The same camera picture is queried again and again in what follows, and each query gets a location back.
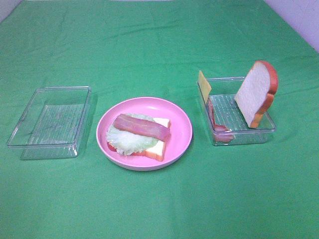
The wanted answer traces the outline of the bacon strip from box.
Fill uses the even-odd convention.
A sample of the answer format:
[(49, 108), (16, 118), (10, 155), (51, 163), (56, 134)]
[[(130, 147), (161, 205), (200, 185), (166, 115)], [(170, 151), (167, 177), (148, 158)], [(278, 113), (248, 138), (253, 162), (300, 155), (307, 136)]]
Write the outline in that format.
[[(216, 123), (215, 117), (214, 117), (214, 106), (213, 106), (211, 99), (207, 99), (207, 109), (208, 109), (208, 114), (209, 114), (210, 121), (211, 121), (211, 124), (213, 126), (214, 131), (215, 132), (229, 131), (229, 129), (225, 125)], [(215, 133), (213, 133), (213, 139), (216, 142), (229, 143), (230, 141), (232, 141), (234, 139), (234, 137), (232, 134), (215, 134)]]
[(166, 141), (170, 136), (170, 129), (160, 123), (120, 114), (113, 122), (113, 126), (119, 130), (134, 134), (149, 136), (161, 141)]

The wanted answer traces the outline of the bread slice from box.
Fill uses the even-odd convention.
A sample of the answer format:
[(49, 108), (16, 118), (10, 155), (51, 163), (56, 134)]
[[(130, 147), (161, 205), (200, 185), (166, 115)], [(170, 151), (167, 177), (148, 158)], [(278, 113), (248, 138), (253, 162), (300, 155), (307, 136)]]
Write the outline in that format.
[[(165, 145), (166, 145), (166, 142), (159, 140), (158, 143), (154, 147), (149, 148), (145, 151), (142, 151), (141, 153), (132, 153), (131, 155), (146, 156), (148, 158), (152, 158), (152, 159), (155, 159), (157, 161), (163, 161), (164, 152), (165, 152)], [(107, 146), (111, 151), (115, 151), (115, 148), (113, 148), (110, 144), (107, 143)]]
[(256, 61), (234, 97), (249, 128), (258, 127), (273, 103), (277, 89), (275, 68), (267, 61)]

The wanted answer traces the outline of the green lettuce leaf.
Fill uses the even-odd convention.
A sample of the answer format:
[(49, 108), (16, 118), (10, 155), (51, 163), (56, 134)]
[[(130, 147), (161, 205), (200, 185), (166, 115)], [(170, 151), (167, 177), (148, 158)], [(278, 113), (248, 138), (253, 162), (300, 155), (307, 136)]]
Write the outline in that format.
[(131, 155), (132, 153), (141, 153), (158, 143), (158, 139), (121, 130), (114, 126), (115, 121), (109, 126), (106, 133), (107, 143), (121, 155)]

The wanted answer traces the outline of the yellow cheese slice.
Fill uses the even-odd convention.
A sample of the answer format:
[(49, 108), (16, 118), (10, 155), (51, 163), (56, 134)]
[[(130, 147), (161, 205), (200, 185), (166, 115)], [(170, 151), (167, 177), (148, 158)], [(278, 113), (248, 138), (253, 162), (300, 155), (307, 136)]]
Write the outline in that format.
[(203, 101), (206, 104), (208, 100), (208, 96), (211, 92), (211, 85), (209, 84), (208, 80), (205, 78), (201, 70), (198, 73), (198, 84), (203, 97)]

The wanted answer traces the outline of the pink round plate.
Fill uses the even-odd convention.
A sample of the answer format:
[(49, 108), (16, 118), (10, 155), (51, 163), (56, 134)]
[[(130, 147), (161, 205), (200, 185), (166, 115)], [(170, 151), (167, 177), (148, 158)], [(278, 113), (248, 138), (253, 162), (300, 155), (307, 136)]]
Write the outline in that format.
[[(171, 136), (162, 162), (145, 156), (123, 156), (108, 148), (106, 132), (121, 113), (142, 113), (170, 120)], [(98, 122), (96, 139), (101, 151), (115, 164), (135, 171), (152, 171), (171, 165), (186, 152), (192, 139), (192, 124), (188, 115), (174, 103), (161, 98), (138, 97), (120, 102), (107, 110)]]

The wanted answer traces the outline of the clear plastic box right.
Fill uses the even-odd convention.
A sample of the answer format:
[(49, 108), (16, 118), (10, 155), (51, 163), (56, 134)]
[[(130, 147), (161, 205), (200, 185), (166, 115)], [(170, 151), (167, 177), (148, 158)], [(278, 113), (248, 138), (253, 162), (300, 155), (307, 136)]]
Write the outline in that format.
[[(264, 113), (257, 128), (249, 128), (235, 102), (235, 94), (239, 90), (244, 77), (212, 78), (207, 79), (211, 85), (208, 96), (214, 106), (214, 117), (217, 124), (225, 125), (229, 131), (215, 132), (208, 114), (207, 104), (204, 103), (199, 84), (199, 102), (201, 103), (203, 117), (211, 142), (215, 146), (258, 144), (269, 141), (275, 132), (275, 124), (268, 113)], [(215, 134), (232, 134), (234, 139), (229, 143), (216, 142)]]

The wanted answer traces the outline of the clear plastic box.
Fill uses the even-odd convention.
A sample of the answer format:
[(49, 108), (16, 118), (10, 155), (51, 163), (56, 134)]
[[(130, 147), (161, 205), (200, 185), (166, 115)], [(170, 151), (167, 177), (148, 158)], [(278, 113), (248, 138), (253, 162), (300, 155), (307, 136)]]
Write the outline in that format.
[(78, 156), (90, 113), (91, 88), (36, 89), (7, 146), (22, 160)]
[[(275, 132), (275, 124), (268, 113), (264, 113), (257, 128), (249, 128), (235, 102), (235, 94), (239, 90), (244, 77), (212, 78), (207, 79), (211, 85), (208, 96), (214, 106), (214, 117), (217, 124), (225, 125), (229, 131), (215, 132), (208, 114), (207, 104), (204, 103), (199, 84), (199, 102), (201, 103), (203, 117), (211, 142), (215, 146), (258, 144), (269, 141)], [(229, 143), (216, 142), (215, 134), (232, 134), (234, 139)]]

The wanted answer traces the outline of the green tablecloth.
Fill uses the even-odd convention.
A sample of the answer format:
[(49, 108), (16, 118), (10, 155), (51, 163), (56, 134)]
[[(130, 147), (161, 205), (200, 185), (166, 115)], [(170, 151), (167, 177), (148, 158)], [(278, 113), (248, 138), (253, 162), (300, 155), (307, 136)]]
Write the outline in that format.
[[(213, 146), (196, 85), (277, 70), (264, 144)], [(72, 159), (20, 160), (6, 142), (33, 92), (90, 86), (87, 143)], [(153, 172), (99, 149), (101, 116), (129, 98), (178, 104), (187, 152)], [(23, 1), (0, 25), (3, 239), (316, 239), (319, 56), (262, 0)]]

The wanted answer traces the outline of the clear plastic box left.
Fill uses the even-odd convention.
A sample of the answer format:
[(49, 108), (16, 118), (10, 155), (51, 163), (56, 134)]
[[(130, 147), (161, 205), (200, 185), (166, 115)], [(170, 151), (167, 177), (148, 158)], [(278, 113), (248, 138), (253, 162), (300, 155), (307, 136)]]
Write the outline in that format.
[(22, 160), (78, 156), (90, 113), (91, 88), (36, 89), (7, 146)]

